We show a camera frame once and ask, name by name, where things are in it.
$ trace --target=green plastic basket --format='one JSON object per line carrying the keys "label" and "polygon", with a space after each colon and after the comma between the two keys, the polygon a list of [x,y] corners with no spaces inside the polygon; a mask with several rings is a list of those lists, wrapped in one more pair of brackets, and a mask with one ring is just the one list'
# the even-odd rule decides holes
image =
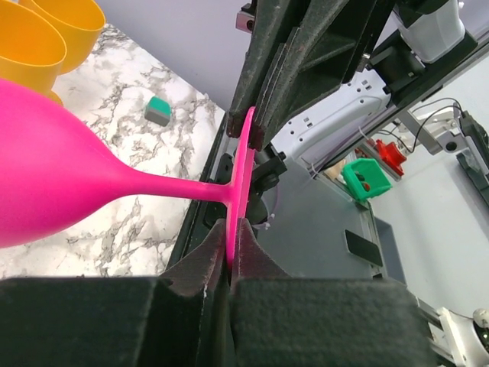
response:
{"label": "green plastic basket", "polygon": [[343,178],[358,201],[385,193],[392,185],[375,159],[359,158],[343,167]]}

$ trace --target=green and gray sponge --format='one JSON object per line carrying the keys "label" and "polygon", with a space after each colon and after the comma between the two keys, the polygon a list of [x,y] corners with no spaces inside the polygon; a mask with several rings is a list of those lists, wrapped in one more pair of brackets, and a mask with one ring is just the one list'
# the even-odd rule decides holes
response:
{"label": "green and gray sponge", "polygon": [[155,124],[167,126],[171,118],[170,105],[158,97],[153,97],[144,110],[144,118]]}

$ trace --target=yellow cup rim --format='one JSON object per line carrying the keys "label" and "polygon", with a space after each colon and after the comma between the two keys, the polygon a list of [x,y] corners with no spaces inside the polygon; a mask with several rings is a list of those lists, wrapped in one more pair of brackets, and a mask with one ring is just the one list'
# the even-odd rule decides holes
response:
{"label": "yellow cup rim", "polygon": [[58,62],[51,63],[51,64],[48,64],[48,65],[39,65],[39,64],[35,64],[35,63],[21,63],[19,61],[13,60],[13,59],[8,59],[7,57],[3,57],[2,55],[0,55],[0,59],[7,60],[7,61],[12,62],[12,63],[16,63],[17,65],[24,65],[26,67],[55,67],[58,64],[63,64],[64,60],[66,59],[66,55],[68,53],[68,48],[66,47],[66,41],[64,40],[64,38],[61,35],[61,33],[49,21],[47,21],[46,19],[44,19],[43,17],[41,17],[35,11],[32,11],[29,8],[26,8],[26,7],[22,6],[22,5],[19,5],[16,2],[10,2],[10,1],[6,1],[6,2],[9,3],[9,4],[12,4],[14,6],[18,6],[18,7],[22,8],[22,9],[24,9],[25,11],[29,11],[35,17],[38,17],[41,21],[43,21],[48,27],[50,27],[52,30],[54,30],[54,32],[58,35],[58,37],[63,42],[64,53],[63,53],[63,57],[61,57],[61,59]]}
{"label": "yellow cup rim", "polygon": [[50,17],[52,17],[53,19],[56,19],[58,22],[60,22],[61,24],[64,24],[66,25],[67,27],[71,27],[71,28],[74,28],[74,29],[77,29],[79,31],[88,31],[88,32],[98,32],[98,31],[101,31],[104,26],[105,26],[105,23],[107,22],[107,20],[105,19],[105,14],[104,12],[102,11],[102,9],[100,8],[99,4],[97,4],[97,2],[95,2],[94,0],[89,0],[91,3],[93,3],[97,9],[100,11],[100,14],[102,15],[102,25],[99,27],[99,28],[96,28],[96,29],[87,29],[87,28],[80,28],[80,27],[77,27],[75,25],[72,25],[72,24],[69,24],[69,23],[66,23],[65,21],[62,21],[61,19],[55,17],[54,15],[48,13],[47,11],[45,11],[43,9],[42,6],[40,6],[36,0],[33,0],[33,3],[36,4],[36,6],[46,15],[49,15]]}

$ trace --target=orange cup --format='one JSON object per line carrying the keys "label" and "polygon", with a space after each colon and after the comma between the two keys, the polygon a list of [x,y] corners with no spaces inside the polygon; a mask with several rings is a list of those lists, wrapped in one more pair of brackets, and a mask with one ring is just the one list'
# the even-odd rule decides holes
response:
{"label": "orange cup", "polygon": [[66,56],[60,32],[14,2],[1,0],[0,15],[0,78],[60,102],[51,92]]}
{"label": "orange cup", "polygon": [[89,56],[105,24],[93,0],[19,0],[19,4],[49,21],[66,42],[61,74],[76,69]]}

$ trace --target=marble tabletop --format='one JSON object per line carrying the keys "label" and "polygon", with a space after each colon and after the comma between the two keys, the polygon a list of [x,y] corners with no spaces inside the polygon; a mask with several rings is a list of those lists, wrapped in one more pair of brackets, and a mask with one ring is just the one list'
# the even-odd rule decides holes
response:
{"label": "marble tabletop", "polygon": [[[122,161],[198,180],[224,112],[111,25],[86,62],[53,90]],[[152,96],[172,106],[161,127],[144,119]],[[189,200],[129,196],[49,238],[0,249],[0,276],[131,276],[165,269]]]}

